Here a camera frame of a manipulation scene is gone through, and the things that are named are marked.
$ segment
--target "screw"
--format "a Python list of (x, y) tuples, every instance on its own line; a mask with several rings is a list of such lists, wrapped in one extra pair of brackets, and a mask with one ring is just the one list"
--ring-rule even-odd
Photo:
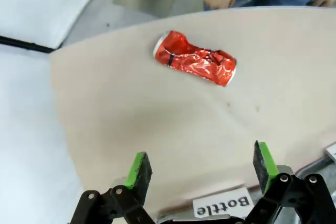
[(317, 182), (316, 177), (311, 176), (311, 177), (309, 178), (309, 182), (310, 182), (310, 183), (316, 183), (316, 182)]
[(282, 182), (287, 182), (287, 181), (288, 181), (288, 177), (287, 177), (286, 175), (282, 175), (282, 176), (280, 177), (280, 180), (281, 180)]

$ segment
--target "white floor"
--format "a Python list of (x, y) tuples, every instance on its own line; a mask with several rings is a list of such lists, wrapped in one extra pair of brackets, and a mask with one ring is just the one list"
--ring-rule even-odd
[[(201, 10), (202, 0), (176, 0), (170, 16)], [(92, 0), (65, 45), (155, 19), (112, 0)], [(48, 55), (0, 45), (3, 223), (66, 224), (82, 193), (57, 120), (49, 70)]]

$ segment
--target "label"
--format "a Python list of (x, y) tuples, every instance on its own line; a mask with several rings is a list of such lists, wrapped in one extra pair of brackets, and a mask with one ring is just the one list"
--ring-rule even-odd
[(333, 159), (334, 162), (336, 163), (336, 143), (327, 147), (325, 151), (331, 157), (331, 159)]
[(253, 209), (253, 202), (245, 187), (193, 200), (194, 216), (230, 215), (245, 218)]

